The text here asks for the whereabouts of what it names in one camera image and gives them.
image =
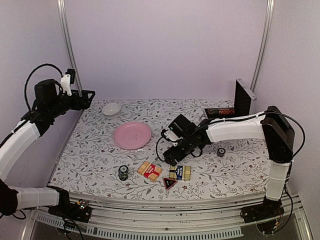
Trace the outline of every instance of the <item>white wall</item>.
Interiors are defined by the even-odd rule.
[[[64,72],[69,67],[56,1],[0,1],[0,139],[16,126],[27,112],[24,84],[38,65],[52,63]],[[45,79],[59,79],[46,67],[33,76],[28,97],[34,100],[34,85]],[[54,126],[21,156],[6,183],[22,187],[44,187],[52,173],[62,144],[79,112],[59,117]],[[17,240],[24,221],[13,217],[0,220],[0,239]]]
[[[320,1],[275,2],[271,34],[257,87],[257,110],[276,105],[305,129],[289,186],[298,191],[314,239],[320,239]],[[296,129],[295,147],[301,143]]]
[[[266,0],[68,0],[84,88],[107,99],[234,99],[250,85]]]

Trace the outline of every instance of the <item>triangular object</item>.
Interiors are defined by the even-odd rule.
[[[177,183],[178,181],[164,177],[164,178],[163,178],[163,182],[164,182],[165,190],[168,191],[170,188],[172,188],[174,185],[176,185],[176,183]]]

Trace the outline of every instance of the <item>metal pole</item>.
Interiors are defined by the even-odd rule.
[[[66,47],[66,50],[68,53],[69,62],[70,62],[71,67],[73,69],[75,69],[75,81],[74,82],[75,82],[76,87],[78,88],[79,94],[81,96],[81,91],[83,90],[83,88],[82,88],[81,81],[79,78],[79,71],[77,68],[76,59],[75,59],[73,48],[72,48],[70,32],[69,32],[69,27],[68,27],[68,21],[67,21],[65,0],[57,0],[57,6],[58,6],[61,29],[62,29],[62,33],[64,36],[64,43],[65,43],[65,47]]]
[[[272,23],[272,17],[274,13],[274,5],[275,5],[275,0],[268,0],[267,1],[267,6],[266,6],[266,12],[265,12],[265,19],[264,19],[264,28],[263,28],[263,34],[262,34],[262,40],[261,40],[261,45],[260,45],[260,50],[257,58],[257,62],[255,65],[250,89],[252,92],[256,91],[257,85],[258,85],[258,80],[265,56],[265,51],[268,43],[268,38],[269,38],[269,32],[271,29],[271,23]]]

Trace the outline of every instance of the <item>floral tablecloth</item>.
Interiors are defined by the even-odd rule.
[[[101,110],[112,102],[121,104],[122,110],[117,119],[110,120]],[[257,139],[206,146],[201,157],[189,155],[180,162],[191,166],[190,181],[179,181],[169,191],[164,187],[163,178],[169,176],[170,166],[159,161],[156,155],[161,130],[179,114],[198,124],[204,117],[203,108],[232,105],[232,101],[205,99],[94,101],[83,112],[49,185],[78,194],[155,201],[214,199],[264,192],[270,161],[265,142]],[[145,123],[152,130],[150,141],[141,149],[124,150],[114,144],[115,129],[129,121]],[[159,151],[164,152],[170,146],[170,143],[161,141]],[[217,156],[219,147],[226,149],[224,157]],[[163,168],[156,182],[137,173],[144,161]],[[118,177],[121,165],[129,167],[126,181]]]

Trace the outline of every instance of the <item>white bowl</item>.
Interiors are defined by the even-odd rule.
[[[102,108],[102,114],[109,119],[116,118],[121,111],[121,105],[119,103],[109,103]]]

